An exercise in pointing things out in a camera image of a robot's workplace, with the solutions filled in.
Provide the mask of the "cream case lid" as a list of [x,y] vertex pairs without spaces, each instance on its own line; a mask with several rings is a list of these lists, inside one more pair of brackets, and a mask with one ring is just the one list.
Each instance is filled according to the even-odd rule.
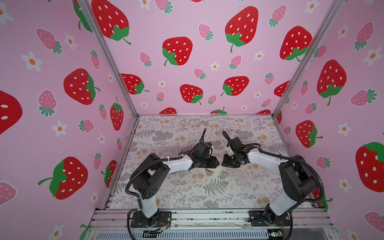
[[222,166],[223,158],[217,157],[217,160],[218,160],[219,165],[214,169],[206,168],[206,171],[213,173],[213,174],[217,174],[217,175],[220,174],[221,171],[223,170],[223,166]]

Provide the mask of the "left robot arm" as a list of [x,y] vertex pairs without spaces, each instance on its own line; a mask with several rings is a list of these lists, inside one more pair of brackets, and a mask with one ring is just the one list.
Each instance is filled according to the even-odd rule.
[[217,157],[212,155],[213,145],[205,142],[206,131],[203,130],[201,138],[191,150],[182,151],[178,156],[171,158],[160,158],[156,154],[150,154],[131,174],[125,192],[138,201],[139,210],[134,215],[136,223],[146,227],[171,223],[169,218],[172,214],[162,216],[156,204],[156,193],[168,175],[195,168],[215,169],[219,166]]

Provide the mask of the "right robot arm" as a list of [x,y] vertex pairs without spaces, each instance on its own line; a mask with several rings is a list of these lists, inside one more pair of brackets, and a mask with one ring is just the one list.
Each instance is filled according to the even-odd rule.
[[266,205],[262,217],[268,225],[277,225],[304,202],[320,203],[325,198],[320,175],[302,156],[273,154],[264,151],[258,143],[243,144],[239,138],[231,139],[226,131],[223,131],[223,136],[228,141],[223,167],[239,168],[243,164],[257,164],[280,175],[283,190]]

